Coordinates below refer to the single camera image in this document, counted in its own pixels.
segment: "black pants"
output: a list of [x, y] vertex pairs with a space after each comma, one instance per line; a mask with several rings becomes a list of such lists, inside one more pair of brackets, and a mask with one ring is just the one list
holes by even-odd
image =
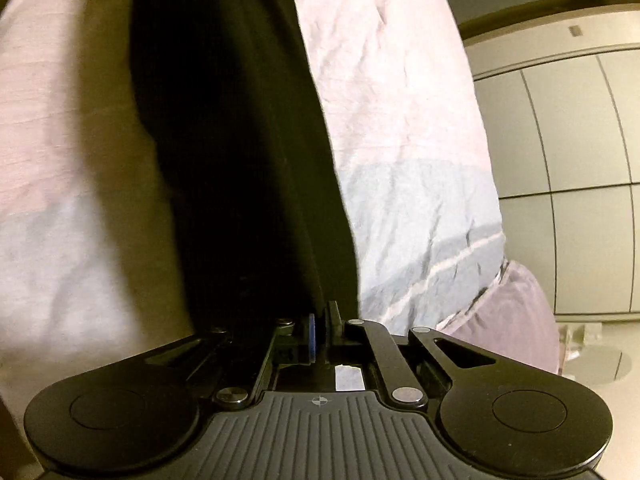
[[294, 0], [133, 0], [130, 68], [197, 330], [357, 317], [353, 239]]

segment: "white bedsheet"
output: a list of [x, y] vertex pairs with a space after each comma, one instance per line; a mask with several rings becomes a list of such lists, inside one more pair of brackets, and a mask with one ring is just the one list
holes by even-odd
[[[502, 262], [497, 193], [446, 0], [296, 0], [354, 232], [362, 316], [467, 307]], [[0, 18], [0, 395], [190, 333], [136, 113], [129, 0], [10, 0]]]

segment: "white wardrobe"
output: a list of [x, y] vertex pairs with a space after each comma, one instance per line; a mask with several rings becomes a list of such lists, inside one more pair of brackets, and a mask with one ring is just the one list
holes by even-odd
[[507, 256], [561, 319], [640, 317], [640, 6], [557, 14], [465, 46]]

